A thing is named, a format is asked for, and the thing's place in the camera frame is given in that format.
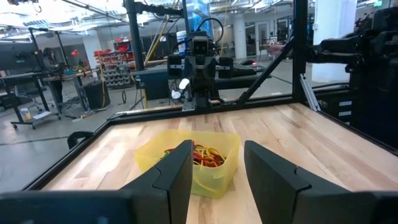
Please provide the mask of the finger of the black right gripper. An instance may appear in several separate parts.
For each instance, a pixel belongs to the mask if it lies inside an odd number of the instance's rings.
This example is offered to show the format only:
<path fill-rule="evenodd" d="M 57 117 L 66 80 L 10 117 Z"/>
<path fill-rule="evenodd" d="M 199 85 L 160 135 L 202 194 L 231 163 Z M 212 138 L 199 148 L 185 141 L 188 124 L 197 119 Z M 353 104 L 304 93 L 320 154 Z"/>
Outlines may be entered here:
<path fill-rule="evenodd" d="M 167 59 L 167 71 L 170 77 L 181 77 L 184 69 L 181 55 L 170 55 Z"/>
<path fill-rule="evenodd" d="M 218 77 L 232 78 L 234 60 L 231 57 L 220 57 L 218 60 Z"/>

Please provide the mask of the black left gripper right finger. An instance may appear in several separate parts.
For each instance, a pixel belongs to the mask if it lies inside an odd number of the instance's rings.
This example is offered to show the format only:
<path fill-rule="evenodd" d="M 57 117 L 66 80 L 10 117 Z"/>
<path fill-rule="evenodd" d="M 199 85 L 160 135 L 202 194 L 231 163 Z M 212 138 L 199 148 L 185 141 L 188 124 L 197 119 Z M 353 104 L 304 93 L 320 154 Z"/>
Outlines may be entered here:
<path fill-rule="evenodd" d="M 396 191 L 352 192 L 254 141 L 244 164 L 263 223 L 397 223 Z"/>

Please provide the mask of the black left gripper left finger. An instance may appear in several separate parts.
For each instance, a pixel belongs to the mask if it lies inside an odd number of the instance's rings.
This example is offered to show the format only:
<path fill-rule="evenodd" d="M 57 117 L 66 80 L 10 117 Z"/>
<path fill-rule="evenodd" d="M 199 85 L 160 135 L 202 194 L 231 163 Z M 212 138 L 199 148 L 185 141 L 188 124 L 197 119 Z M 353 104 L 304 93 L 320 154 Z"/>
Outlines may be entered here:
<path fill-rule="evenodd" d="M 1 223 L 185 223 L 193 143 L 184 140 L 118 190 L 29 190 L 1 194 Z"/>

